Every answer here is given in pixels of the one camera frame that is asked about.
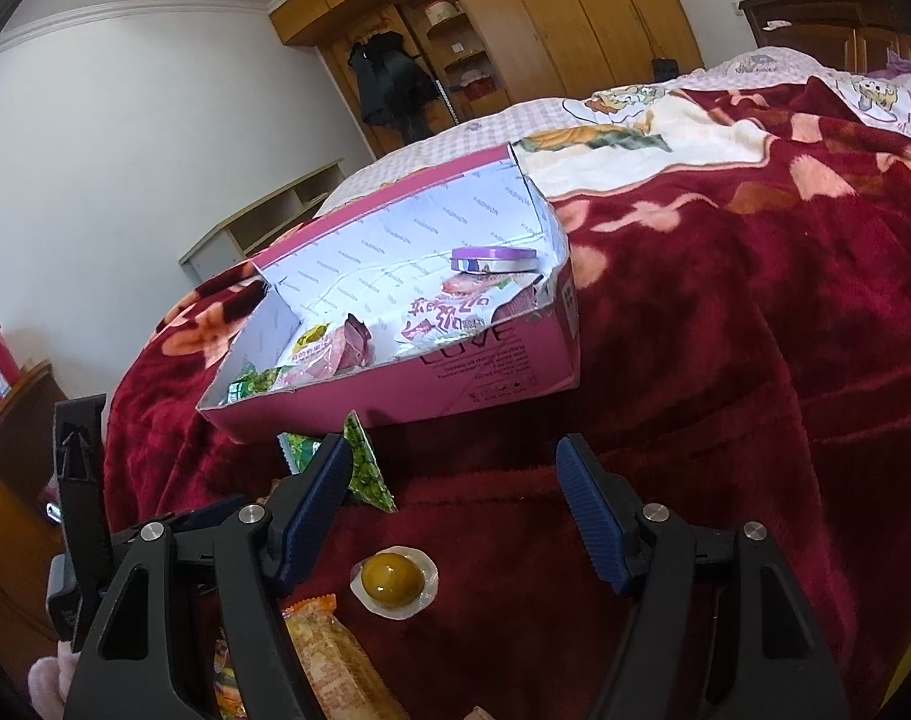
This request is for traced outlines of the pink fuzzy sleeve forearm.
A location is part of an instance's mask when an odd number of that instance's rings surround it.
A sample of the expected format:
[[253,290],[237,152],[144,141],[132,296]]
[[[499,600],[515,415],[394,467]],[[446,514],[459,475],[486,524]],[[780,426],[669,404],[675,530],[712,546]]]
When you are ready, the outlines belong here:
[[62,720],[65,717],[68,693],[80,655],[71,650],[70,642],[60,642],[54,656],[39,658],[28,674],[28,690],[32,708],[42,720]]

